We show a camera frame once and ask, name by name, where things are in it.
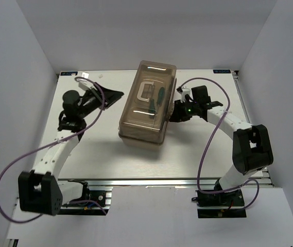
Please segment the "beige cantilever toolbox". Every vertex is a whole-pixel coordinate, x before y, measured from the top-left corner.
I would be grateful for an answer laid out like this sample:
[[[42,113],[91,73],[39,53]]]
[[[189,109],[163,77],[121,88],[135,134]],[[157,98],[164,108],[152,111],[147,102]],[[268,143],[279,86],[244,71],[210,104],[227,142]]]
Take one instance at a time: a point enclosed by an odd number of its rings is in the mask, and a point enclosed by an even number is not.
[[[167,124],[173,111],[177,67],[151,61],[141,61],[126,100],[118,127],[118,135],[127,146],[159,149],[165,140]],[[157,106],[158,91],[165,87],[161,106]],[[149,101],[154,99],[157,114],[151,118]]]

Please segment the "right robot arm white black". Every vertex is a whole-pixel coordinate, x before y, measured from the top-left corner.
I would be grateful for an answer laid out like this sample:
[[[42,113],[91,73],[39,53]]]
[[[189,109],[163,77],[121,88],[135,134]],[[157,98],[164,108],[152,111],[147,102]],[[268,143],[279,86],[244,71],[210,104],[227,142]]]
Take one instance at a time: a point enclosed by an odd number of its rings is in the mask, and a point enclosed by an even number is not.
[[[229,107],[219,101],[212,101],[206,86],[192,89],[180,86],[177,92],[181,98],[174,102],[171,122],[185,122],[198,116],[215,127],[202,153],[199,168],[202,168],[218,130],[232,140],[232,166],[216,182],[213,190],[199,190],[204,195],[214,195],[218,204],[226,205],[233,198],[232,192],[252,182],[252,175],[273,163],[268,130],[264,125],[252,125],[241,120],[230,112]]]

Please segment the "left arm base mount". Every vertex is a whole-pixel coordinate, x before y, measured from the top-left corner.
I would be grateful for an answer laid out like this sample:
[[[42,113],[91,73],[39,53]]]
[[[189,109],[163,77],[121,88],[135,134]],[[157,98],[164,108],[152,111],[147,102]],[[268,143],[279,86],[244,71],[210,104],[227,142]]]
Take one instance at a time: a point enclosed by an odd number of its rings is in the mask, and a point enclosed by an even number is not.
[[[59,215],[66,216],[105,216],[111,205],[111,187],[91,187],[82,198],[61,207]]]

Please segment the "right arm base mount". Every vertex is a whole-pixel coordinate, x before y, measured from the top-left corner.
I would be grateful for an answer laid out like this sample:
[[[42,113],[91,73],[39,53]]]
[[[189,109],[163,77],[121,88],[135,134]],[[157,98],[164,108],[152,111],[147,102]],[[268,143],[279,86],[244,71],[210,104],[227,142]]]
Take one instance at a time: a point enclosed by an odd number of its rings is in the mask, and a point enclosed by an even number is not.
[[[191,201],[197,204],[199,219],[246,218],[243,193],[241,190],[219,194],[204,194],[196,191]]]

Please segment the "large green handle screwdriver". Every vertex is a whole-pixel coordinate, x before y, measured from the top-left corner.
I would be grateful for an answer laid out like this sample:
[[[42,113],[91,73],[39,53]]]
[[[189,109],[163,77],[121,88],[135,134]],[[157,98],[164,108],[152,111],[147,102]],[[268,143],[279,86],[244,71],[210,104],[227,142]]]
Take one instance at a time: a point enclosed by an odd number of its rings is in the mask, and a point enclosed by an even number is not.
[[[150,99],[150,101],[149,101],[148,113],[151,118],[155,118],[155,116],[157,114],[156,103],[155,103],[154,99]]]

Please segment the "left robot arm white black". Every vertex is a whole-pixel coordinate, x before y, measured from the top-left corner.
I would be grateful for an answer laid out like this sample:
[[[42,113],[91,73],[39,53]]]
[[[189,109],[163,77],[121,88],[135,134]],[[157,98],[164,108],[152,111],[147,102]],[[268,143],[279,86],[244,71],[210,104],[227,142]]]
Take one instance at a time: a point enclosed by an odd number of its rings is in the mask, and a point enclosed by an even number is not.
[[[63,205],[86,205],[90,200],[86,182],[60,182],[58,176],[88,128],[85,117],[96,109],[103,111],[109,108],[124,93],[107,89],[98,83],[89,87],[86,81],[81,81],[78,85],[84,90],[83,95],[69,90],[62,96],[63,110],[59,115],[55,143],[29,172],[23,171],[19,175],[19,203],[22,211],[55,216]]]

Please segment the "green handle long screwdriver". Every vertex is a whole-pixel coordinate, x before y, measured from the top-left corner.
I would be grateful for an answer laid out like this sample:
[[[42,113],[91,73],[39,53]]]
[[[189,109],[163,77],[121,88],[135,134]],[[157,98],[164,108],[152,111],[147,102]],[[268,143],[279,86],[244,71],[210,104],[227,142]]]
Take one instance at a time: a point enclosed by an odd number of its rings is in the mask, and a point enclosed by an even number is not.
[[[158,91],[157,106],[162,105],[162,102],[163,102],[164,97],[165,97],[165,93],[166,93],[165,87],[161,87],[159,89],[159,91]]]

